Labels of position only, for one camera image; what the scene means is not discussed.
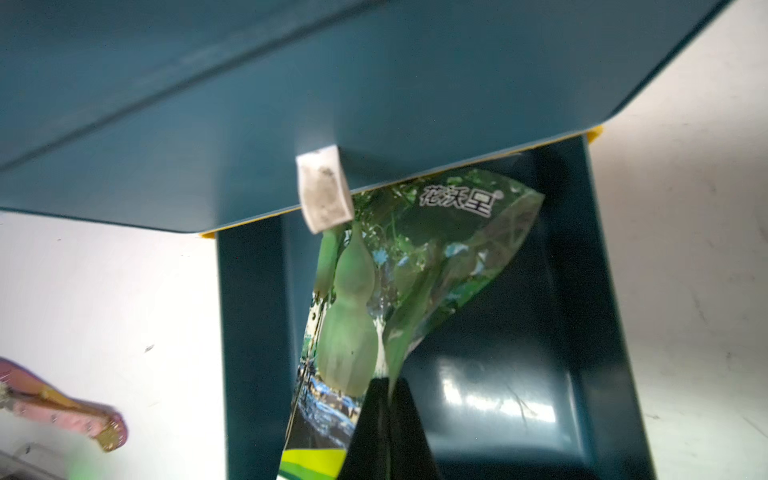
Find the white surface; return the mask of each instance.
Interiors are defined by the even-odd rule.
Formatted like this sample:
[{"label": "white surface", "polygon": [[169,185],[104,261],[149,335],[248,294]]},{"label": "white surface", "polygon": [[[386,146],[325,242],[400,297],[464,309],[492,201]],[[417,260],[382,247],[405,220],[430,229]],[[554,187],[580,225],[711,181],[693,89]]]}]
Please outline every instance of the white surface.
[{"label": "white surface", "polygon": [[768,2],[738,0],[591,148],[659,478],[768,478]]},{"label": "white surface", "polygon": [[99,479],[225,478],[219,318],[213,240],[0,213],[0,356],[129,429],[103,454],[4,413],[0,450],[41,443],[58,475],[80,461]]},{"label": "white surface", "polygon": [[[662,479],[768,478],[767,25],[766,0],[738,0],[592,146]],[[102,455],[0,415],[0,449],[44,442],[108,479],[224,478],[214,242],[0,223],[0,355],[131,428]]]}]

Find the green gourd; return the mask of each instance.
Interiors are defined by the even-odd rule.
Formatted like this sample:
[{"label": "green gourd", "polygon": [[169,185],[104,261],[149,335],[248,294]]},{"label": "green gourd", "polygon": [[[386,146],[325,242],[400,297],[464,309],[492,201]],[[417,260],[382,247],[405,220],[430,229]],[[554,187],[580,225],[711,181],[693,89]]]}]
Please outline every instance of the green gourd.
[{"label": "green gourd", "polygon": [[314,292],[317,298],[328,295],[333,284],[333,274],[336,271],[336,258],[339,256],[339,246],[344,238],[344,226],[338,225],[323,231],[323,241],[320,242],[320,255],[317,257],[317,274],[315,275]]},{"label": "green gourd", "polygon": [[348,396],[365,393],[376,369],[379,335],[366,304],[376,285],[373,258],[359,223],[336,263],[336,301],[326,312],[317,342],[317,372],[326,385]]},{"label": "green gourd", "polygon": [[415,275],[410,280],[402,305],[395,310],[384,327],[384,356],[389,368],[389,398],[395,391],[402,364],[408,355],[416,326],[424,319],[429,307],[429,294],[437,281],[440,269],[436,266]]}]

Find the pink object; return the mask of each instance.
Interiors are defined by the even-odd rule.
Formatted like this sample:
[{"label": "pink object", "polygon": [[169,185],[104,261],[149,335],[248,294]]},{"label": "pink object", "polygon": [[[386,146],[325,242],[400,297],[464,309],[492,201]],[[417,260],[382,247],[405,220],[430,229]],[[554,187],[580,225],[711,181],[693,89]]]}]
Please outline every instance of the pink object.
[{"label": "pink object", "polygon": [[7,398],[0,398],[0,409],[7,408],[16,416],[91,437],[105,452],[120,448],[128,440],[125,421],[112,408],[71,399],[27,369],[3,358],[0,358],[0,383],[9,390]]},{"label": "pink object", "polygon": [[106,422],[95,415],[53,409],[34,400],[15,400],[13,414],[40,423],[52,423],[60,429],[81,433],[91,438],[95,438],[106,427]]}]

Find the plastic bin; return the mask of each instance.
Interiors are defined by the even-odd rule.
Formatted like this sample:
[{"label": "plastic bin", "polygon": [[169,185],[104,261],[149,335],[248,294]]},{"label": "plastic bin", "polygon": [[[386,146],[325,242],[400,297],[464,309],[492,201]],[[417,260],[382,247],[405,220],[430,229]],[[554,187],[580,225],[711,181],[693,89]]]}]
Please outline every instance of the plastic bin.
[{"label": "plastic bin", "polygon": [[[547,198],[508,268],[406,361],[442,474],[653,478],[585,139],[480,166]],[[272,478],[319,237],[293,212],[218,240],[230,478]]]}]

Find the plastic bag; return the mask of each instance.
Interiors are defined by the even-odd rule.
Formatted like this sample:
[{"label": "plastic bag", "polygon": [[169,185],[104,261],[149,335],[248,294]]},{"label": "plastic bag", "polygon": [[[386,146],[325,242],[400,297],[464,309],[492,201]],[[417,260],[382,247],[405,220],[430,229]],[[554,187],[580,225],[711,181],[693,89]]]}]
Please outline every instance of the plastic bag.
[{"label": "plastic bag", "polygon": [[280,476],[338,475],[369,381],[389,377],[391,395],[407,355],[517,253],[543,200],[472,167],[353,198],[355,221],[323,233]]}]

